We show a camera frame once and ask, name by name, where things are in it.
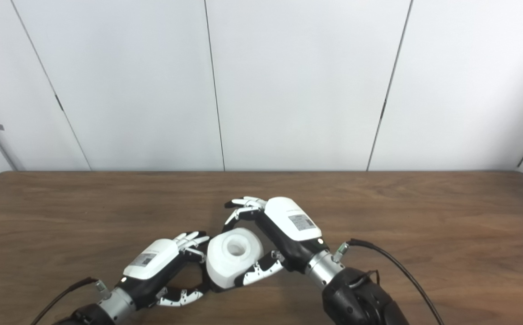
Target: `label sticker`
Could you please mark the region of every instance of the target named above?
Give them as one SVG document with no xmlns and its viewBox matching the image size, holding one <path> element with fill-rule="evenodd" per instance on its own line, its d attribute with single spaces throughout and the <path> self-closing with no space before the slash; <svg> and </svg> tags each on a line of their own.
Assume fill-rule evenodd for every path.
<svg viewBox="0 0 523 325">
<path fill-rule="evenodd" d="M 139 254 L 138 257 L 135 258 L 135 260 L 133 260 L 133 262 L 131 262 L 131 266 L 134 266 L 134 267 L 146 267 L 147 264 L 149 264 L 149 262 L 151 262 L 152 259 L 154 259 L 154 257 L 156 256 L 157 254 L 147 254 L 147 253 L 141 253 Z"/>
<path fill-rule="evenodd" d="M 316 225 L 309 220 L 309 216 L 305 214 L 296 214 L 295 216 L 289 216 L 288 218 L 292 220 L 296 228 L 300 231 L 316 227 Z"/>
</svg>

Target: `black cable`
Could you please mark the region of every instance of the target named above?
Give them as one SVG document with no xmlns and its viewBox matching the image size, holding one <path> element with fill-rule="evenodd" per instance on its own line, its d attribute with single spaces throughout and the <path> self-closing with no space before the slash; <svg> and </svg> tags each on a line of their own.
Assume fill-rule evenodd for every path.
<svg viewBox="0 0 523 325">
<path fill-rule="evenodd" d="M 63 298 L 66 294 L 68 294 L 69 292 L 71 292 L 71 291 L 73 291 L 73 290 L 75 290 L 77 288 L 81 288 L 82 286 L 86 286 L 87 284 L 94 283 L 94 282 L 97 282 L 97 281 L 98 281 L 97 279 L 93 279 L 91 277 L 88 277 L 86 279 L 82 279 L 79 282 L 75 282 L 74 284 L 69 286 L 69 288 L 66 288 L 65 291 L 61 292 L 61 294 L 59 294 L 57 297 L 55 297 L 55 299 L 53 299 L 53 301 L 51 301 L 45 307 L 45 309 L 43 309 L 43 311 L 41 311 L 39 313 L 39 315 L 37 315 L 37 317 L 33 320 L 31 325 L 35 325 L 36 323 L 38 323 L 39 320 L 41 320 L 41 318 L 43 318 L 43 316 L 45 316 L 45 314 L 49 311 L 49 309 L 51 309 L 51 307 L 53 307 L 57 302 L 59 302 L 59 300 L 61 300 L 61 298 Z"/>
<path fill-rule="evenodd" d="M 422 286 L 420 286 L 420 283 L 418 283 L 418 281 L 416 281 L 416 279 L 414 279 L 414 276 L 412 276 L 412 274 L 410 274 L 410 272 L 408 272 L 408 270 L 402 265 L 402 263 L 398 262 L 398 260 L 396 260 L 392 255 L 390 255 L 390 253 L 388 253 L 387 251 L 384 251 L 384 249 L 381 249 L 380 247 L 374 245 L 371 242 L 361 241 L 359 239 L 352 238 L 346 243 L 348 243 L 348 245 L 350 245 L 350 246 L 360 246 L 360 247 L 366 247 L 369 249 L 373 249 L 374 251 L 377 251 L 378 253 L 384 255 L 387 259 L 392 261 L 392 263 L 394 263 L 394 265 L 396 265 L 396 267 L 398 267 L 400 269 L 400 271 L 402 271 L 402 273 L 404 273 L 406 278 L 408 278 L 408 280 L 410 280 L 410 282 L 412 282 L 412 284 L 414 284 L 414 286 L 416 287 L 418 292 L 420 292 L 420 295 L 422 296 L 422 298 L 424 298 L 424 301 L 426 301 L 426 304 L 430 308 L 430 311 L 433 313 L 434 318 L 437 320 L 439 325 L 444 325 L 444 322 L 443 322 L 442 318 L 440 317 L 439 312 L 436 310 L 434 304 L 432 303 L 432 301 L 430 300 L 430 298 L 428 297 L 426 292 L 424 292 L 424 289 L 422 288 Z"/>
</svg>

